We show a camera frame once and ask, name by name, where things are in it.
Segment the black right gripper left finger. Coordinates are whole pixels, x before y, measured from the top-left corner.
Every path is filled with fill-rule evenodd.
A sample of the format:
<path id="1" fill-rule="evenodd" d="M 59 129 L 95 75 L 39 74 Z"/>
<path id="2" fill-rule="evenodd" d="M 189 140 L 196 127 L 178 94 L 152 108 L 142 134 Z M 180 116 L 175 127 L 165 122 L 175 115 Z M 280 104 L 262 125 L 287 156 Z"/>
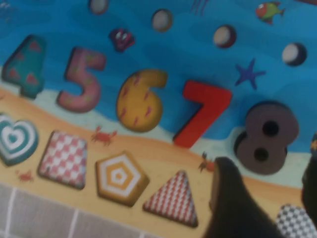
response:
<path id="1" fill-rule="evenodd" d="M 210 208 L 212 217 L 205 238 L 281 237 L 248 192 L 237 166 L 227 157 L 215 159 Z"/>

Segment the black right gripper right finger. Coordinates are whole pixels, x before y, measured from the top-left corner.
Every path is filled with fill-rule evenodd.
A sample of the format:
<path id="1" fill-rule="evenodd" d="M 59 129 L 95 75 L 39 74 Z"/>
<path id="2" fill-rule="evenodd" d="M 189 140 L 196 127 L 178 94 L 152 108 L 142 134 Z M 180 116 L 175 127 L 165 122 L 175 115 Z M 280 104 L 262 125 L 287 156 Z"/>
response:
<path id="1" fill-rule="evenodd" d="M 302 177 L 302 203 L 307 211 L 317 210 L 317 152 L 311 151 L 309 163 Z"/>

